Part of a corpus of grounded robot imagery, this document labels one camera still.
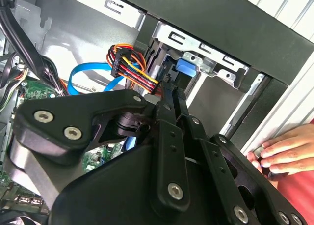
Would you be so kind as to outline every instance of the orange wire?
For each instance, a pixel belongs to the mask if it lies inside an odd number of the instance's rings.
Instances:
[[[145,71],[145,68],[144,68],[143,64],[138,60],[138,58],[136,58],[136,56],[134,56],[134,55],[131,55],[131,57],[132,57],[133,59],[135,59],[136,62],[141,66],[142,71]]]
[[[145,67],[144,71],[145,71],[146,68],[147,68],[146,59],[144,58],[144,56],[143,56],[142,53],[139,52],[139,54],[140,54],[140,56],[142,57],[142,59],[143,59],[143,61],[144,61],[144,67]]]
[[[22,75],[23,75],[23,72],[19,76],[15,77],[14,79],[19,79]]]
[[[106,55],[106,60],[107,60],[107,63],[109,64],[109,66],[112,68],[112,64],[109,61],[109,54]]]
[[[121,44],[117,44],[117,45],[115,45],[113,47],[114,52],[117,52],[117,47],[130,47],[130,48],[133,48],[133,46],[130,45],[130,44],[121,43]]]
[[[65,84],[65,82],[62,79],[60,79],[60,81],[61,81],[61,84],[66,88],[67,85]]]
[[[151,93],[150,90],[148,90],[146,87],[144,87],[144,86],[143,86],[142,84],[140,84],[139,82],[135,81],[133,78],[131,78],[131,77],[129,77],[129,76],[126,76],[126,75],[124,75],[124,74],[121,73],[121,72],[118,72],[118,74],[121,75],[121,76],[123,76],[123,77],[125,77],[125,78],[127,78],[127,79],[130,79],[132,82],[136,83],[136,84],[139,85],[141,88],[143,88],[143,89],[145,89],[146,91],[148,91],[149,93]]]

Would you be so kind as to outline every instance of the blue plastic tab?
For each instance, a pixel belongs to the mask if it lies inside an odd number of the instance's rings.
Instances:
[[[196,75],[196,65],[191,64],[190,62],[187,62],[184,59],[178,60],[176,70],[191,77],[194,77]]]

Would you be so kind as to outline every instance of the green circuit board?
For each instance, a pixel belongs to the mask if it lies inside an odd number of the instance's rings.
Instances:
[[[25,80],[25,100],[33,100],[33,99],[45,99],[56,97],[56,91],[52,90],[48,86],[42,84],[37,80]]]
[[[25,101],[58,96],[53,89],[38,80],[26,79],[21,86],[22,93],[17,99],[17,107]],[[118,156],[121,154],[121,147],[121,144],[109,144],[87,152],[83,157],[83,170],[88,173]],[[13,182],[4,171],[0,171],[0,198],[15,201],[14,206],[19,209],[22,207],[21,211],[43,214],[49,212],[47,208],[43,208],[45,204],[39,196]]]

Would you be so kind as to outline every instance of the multicolored wire bundle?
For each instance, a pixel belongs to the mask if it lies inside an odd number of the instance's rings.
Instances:
[[[132,45],[112,45],[106,59],[114,70],[115,77],[123,76],[130,80],[131,88],[136,84],[151,93],[158,84],[157,80],[145,73],[147,66],[145,58],[141,53],[135,51]]]

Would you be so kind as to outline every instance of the yellow wire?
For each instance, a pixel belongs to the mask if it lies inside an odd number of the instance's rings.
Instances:
[[[132,65],[128,59],[126,59],[125,57],[122,57],[122,59],[129,65],[131,66],[133,69],[135,69],[137,72],[139,72],[140,74],[144,75],[146,78],[148,78],[150,81],[158,84],[158,81],[156,81],[155,79],[153,79],[152,77],[150,77],[149,75],[145,74],[142,70],[136,68],[134,65]]]
[[[141,88],[145,89],[146,91],[148,91],[149,93],[151,93],[152,91],[148,90],[146,87],[144,87],[142,84],[140,84],[139,82],[135,81],[133,78],[127,76],[127,75],[124,75],[123,73],[121,72],[118,72],[119,75],[131,80],[133,83],[136,83],[137,85],[139,85]]]

